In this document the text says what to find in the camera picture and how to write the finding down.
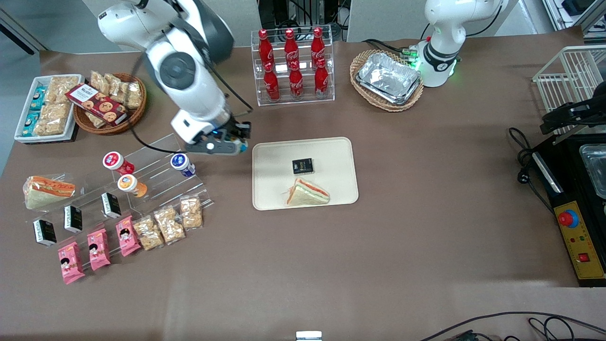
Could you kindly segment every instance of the red switch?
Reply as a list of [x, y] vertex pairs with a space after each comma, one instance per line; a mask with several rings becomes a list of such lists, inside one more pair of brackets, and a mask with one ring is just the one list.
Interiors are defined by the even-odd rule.
[[579, 224], [579, 216], [571, 209], [567, 209], [566, 211], [558, 214], [558, 222], [564, 226], [568, 226], [569, 228], [575, 228]]
[[588, 254], [579, 254], [579, 262], [581, 262], [581, 263], [589, 262], [589, 255]]

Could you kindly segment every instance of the cartoon girl packaging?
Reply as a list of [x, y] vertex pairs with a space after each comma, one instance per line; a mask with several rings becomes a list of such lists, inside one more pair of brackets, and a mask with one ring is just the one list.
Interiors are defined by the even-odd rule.
[[93, 270], [99, 269], [101, 266], [109, 265], [110, 250], [107, 247], [107, 233], [105, 230], [95, 231], [87, 236], [88, 239], [88, 254], [90, 255], [90, 267]]
[[116, 225], [116, 232], [118, 233], [118, 239], [120, 240], [120, 251], [123, 256], [128, 256], [131, 253], [141, 248], [137, 234], [133, 229], [132, 215], [121, 220]]
[[59, 261], [61, 262], [61, 275], [63, 282], [70, 284], [77, 279], [84, 277], [82, 270], [82, 261], [79, 255], [78, 244], [74, 241], [64, 248], [59, 249]]

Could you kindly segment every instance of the blue snack package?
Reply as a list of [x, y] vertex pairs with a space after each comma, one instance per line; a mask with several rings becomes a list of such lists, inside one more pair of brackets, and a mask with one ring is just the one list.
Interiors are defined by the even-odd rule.
[[38, 122], [38, 118], [40, 117], [39, 112], [30, 112], [27, 114], [25, 118], [25, 124], [23, 125], [23, 131], [21, 132], [21, 136], [23, 137], [32, 137], [36, 136], [33, 131], [36, 126], [36, 122]]
[[44, 104], [44, 95], [46, 95], [46, 86], [37, 87], [36, 91], [34, 91], [32, 103], [30, 104], [30, 110], [40, 111], [40, 109], [42, 109], [42, 105]]

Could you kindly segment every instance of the acrylic bottle rack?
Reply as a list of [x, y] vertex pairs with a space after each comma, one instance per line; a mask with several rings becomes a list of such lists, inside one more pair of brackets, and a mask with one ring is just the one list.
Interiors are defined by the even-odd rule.
[[324, 40], [324, 58], [326, 59], [326, 71], [328, 71], [328, 95], [326, 98], [317, 98], [315, 94], [315, 71], [311, 68], [311, 42], [313, 41], [313, 29], [318, 26], [293, 27], [295, 31], [295, 40], [299, 46], [299, 66], [303, 75], [303, 98], [299, 101], [293, 100], [290, 96], [289, 72], [286, 66], [284, 56], [284, 43], [286, 42], [286, 29], [267, 30], [267, 39], [273, 47], [273, 56], [275, 60], [274, 72], [278, 77], [278, 87], [280, 88], [280, 100], [270, 102], [267, 91], [265, 90], [265, 81], [263, 76], [265, 70], [259, 56], [259, 32], [251, 32], [251, 49], [253, 55], [253, 70], [255, 72], [255, 87], [257, 93], [257, 103], [259, 106], [269, 106], [272, 104], [290, 104], [305, 103], [317, 101], [335, 100], [335, 56], [333, 54], [333, 35], [330, 25], [320, 25], [322, 27], [322, 40]]

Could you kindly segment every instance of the brown table surface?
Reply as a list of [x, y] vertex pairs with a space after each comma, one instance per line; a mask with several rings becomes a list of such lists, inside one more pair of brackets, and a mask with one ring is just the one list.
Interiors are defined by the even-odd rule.
[[[418, 340], [507, 310], [567, 314], [603, 326], [605, 289], [576, 287], [552, 216], [516, 182], [518, 147], [507, 138], [507, 128], [516, 126], [533, 143], [542, 139], [531, 77], [561, 48], [580, 44], [578, 29], [468, 39], [444, 86], [425, 89], [411, 110], [389, 114], [349, 82], [350, 61], [368, 46], [336, 43], [336, 101], [256, 109], [250, 145], [348, 137], [356, 203], [256, 211], [250, 152], [197, 155], [192, 159], [215, 201], [205, 228], [69, 286], [56, 251], [35, 244], [24, 223], [25, 177], [83, 176], [99, 170], [107, 151], [127, 154], [140, 145], [129, 133], [83, 131], [75, 143], [16, 143], [0, 180], [0, 335], [292, 340], [297, 330], [318, 329], [325, 340]], [[44, 52], [42, 72], [129, 72], [137, 56]], [[236, 49], [219, 71], [255, 102], [250, 49]], [[171, 132], [177, 107], [142, 77], [149, 101], [137, 129], [154, 141]], [[242, 110], [235, 97], [230, 102]], [[519, 316], [461, 330], [470, 328], [536, 338]], [[595, 336], [577, 329], [578, 337]]]

